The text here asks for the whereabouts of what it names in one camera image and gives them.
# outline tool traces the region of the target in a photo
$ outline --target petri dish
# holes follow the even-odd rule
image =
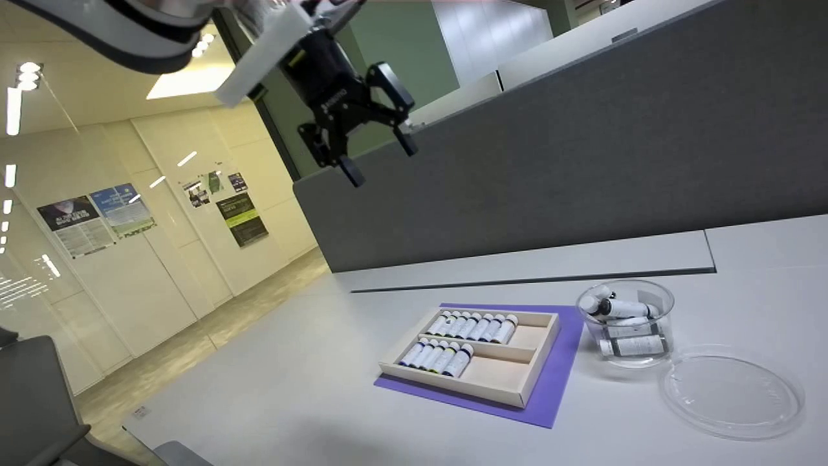
[[[731,356],[680,356],[663,375],[665,405],[721,439],[768,440],[802,419],[802,392],[766,365]]]

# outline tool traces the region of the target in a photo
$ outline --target white table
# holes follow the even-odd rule
[[[717,276],[674,294],[683,349],[762,358],[796,375],[806,412],[778,440],[707,436],[658,384],[617,384],[577,358],[554,430],[376,390],[377,361],[438,303],[571,303],[590,282],[351,295],[319,282],[145,405],[126,430],[244,466],[819,466],[828,461],[828,221],[712,232]]]

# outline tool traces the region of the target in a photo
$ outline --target poster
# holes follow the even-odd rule
[[[113,245],[105,224],[88,197],[44,206],[38,212],[73,260]]]
[[[91,201],[117,238],[130,238],[154,225],[132,184],[93,191]]]
[[[205,190],[202,182],[185,184],[183,191],[192,208],[210,206],[210,191]]]
[[[254,201],[247,194],[227,197],[222,202],[214,202],[222,212],[236,245],[244,250],[259,238],[266,238],[266,228],[254,208]]]

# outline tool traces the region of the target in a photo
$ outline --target gray wall panel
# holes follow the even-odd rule
[[[294,191],[334,270],[826,212],[826,23],[726,0]]]

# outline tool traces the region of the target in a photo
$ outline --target wooden tray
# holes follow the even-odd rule
[[[506,313],[518,320],[518,330],[506,344],[489,344],[489,343],[466,343],[466,339],[449,339],[449,338],[427,338],[425,331],[432,326],[434,320],[439,320],[443,311],[449,311],[449,309],[427,313],[398,344],[392,344],[392,349],[381,361],[381,371],[392,379],[434,387],[443,392],[456,392],[456,395],[466,395],[466,397],[475,397],[475,400],[487,400],[506,408],[524,408],[528,397],[532,395],[536,379],[545,364],[545,356],[555,339],[555,331],[559,331],[555,313],[463,309],[473,313]],[[398,361],[409,352],[409,347],[413,347],[422,338],[470,344],[473,347],[470,365],[463,371],[460,379],[398,365]]]

